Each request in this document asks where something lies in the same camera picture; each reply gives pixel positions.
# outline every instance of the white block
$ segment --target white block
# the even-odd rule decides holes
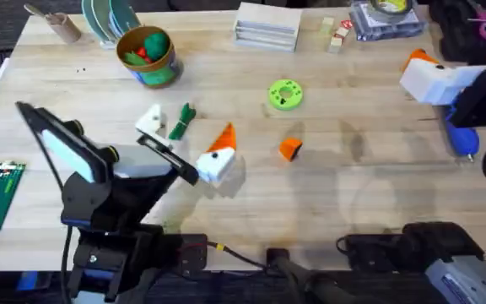
[[[335,23],[335,19],[332,17],[325,17],[321,21],[320,32],[322,34],[330,35],[333,29],[333,24]]]
[[[343,46],[343,38],[332,37],[327,52],[337,54],[340,52],[341,46]]]
[[[168,149],[172,149],[170,141],[159,134],[161,131],[165,131],[165,120],[165,116],[160,110],[160,105],[154,104],[138,119],[134,127],[138,131],[155,138]]]
[[[337,31],[335,32],[335,35],[339,35],[341,38],[346,38],[350,30],[343,26],[339,26]]]
[[[235,44],[294,52],[301,9],[241,3],[234,23]]]
[[[220,182],[234,164],[234,160],[235,150],[224,148],[200,155],[196,161],[196,168],[200,178],[205,182]]]
[[[420,103],[450,105],[484,70],[486,66],[445,68],[414,58],[404,70],[400,83]]]

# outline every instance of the small wooden block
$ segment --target small wooden block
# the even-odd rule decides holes
[[[350,30],[348,30],[347,28],[339,26],[337,31],[335,32],[335,36],[340,36],[340,38],[345,38],[349,32]]]
[[[329,42],[329,47],[327,48],[327,52],[338,54],[341,50],[342,45],[343,45],[343,38],[332,37],[331,42]]]
[[[322,34],[330,35],[333,29],[333,24],[335,23],[335,19],[331,17],[325,17],[324,20],[321,21],[321,28],[320,32]]]

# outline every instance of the wooden tabletop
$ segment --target wooden tabletop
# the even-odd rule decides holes
[[[162,105],[171,129],[192,102],[197,119],[175,143],[191,163],[234,123],[237,162],[223,184],[178,181],[145,221],[206,233],[249,258],[263,261],[266,248],[287,247],[305,266],[346,269],[335,248],[340,236],[427,220],[460,224],[486,251],[481,157],[470,164],[451,156],[433,109],[398,84],[413,49],[435,55],[433,36],[359,42],[352,32],[340,54],[329,54],[328,38],[319,34],[325,16],[337,25],[348,9],[306,9],[296,52],[284,53],[236,46],[235,12],[139,14],[144,24],[167,30],[185,65],[162,90],[144,88],[114,51],[100,49],[81,15],[71,18],[85,34],[70,46],[31,17],[0,84],[0,160],[28,163],[0,232],[0,270],[58,269],[65,237],[57,185],[17,100],[78,119],[98,143],[119,144],[135,142],[133,125],[153,103]],[[304,90],[293,111],[267,101],[269,85],[285,78]],[[479,134],[485,150],[486,128]],[[287,136],[304,142],[293,163],[278,153]],[[63,163],[57,167],[70,174]],[[209,269],[250,269],[209,253]]]

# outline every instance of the green and white object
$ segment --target green and white object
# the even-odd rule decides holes
[[[269,87],[269,103],[282,111],[290,111],[303,100],[303,89],[292,79],[280,79]]]

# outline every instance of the small orange cone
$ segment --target small orange cone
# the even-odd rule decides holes
[[[297,138],[287,138],[280,143],[278,150],[287,161],[292,161],[294,160],[295,156],[297,156],[297,153],[300,151],[302,145],[303,142]]]
[[[224,131],[206,152],[218,151],[224,148],[235,149],[235,129],[234,126],[232,126],[232,122],[228,123],[226,128],[224,128]]]
[[[404,63],[404,65],[401,68],[401,71],[404,72],[404,70],[408,67],[408,64],[410,63],[410,60],[414,58],[419,58],[423,59],[428,62],[436,63],[438,64],[438,60],[432,58],[431,56],[427,55],[427,52],[424,49],[417,49],[410,54],[410,57],[408,60]]]

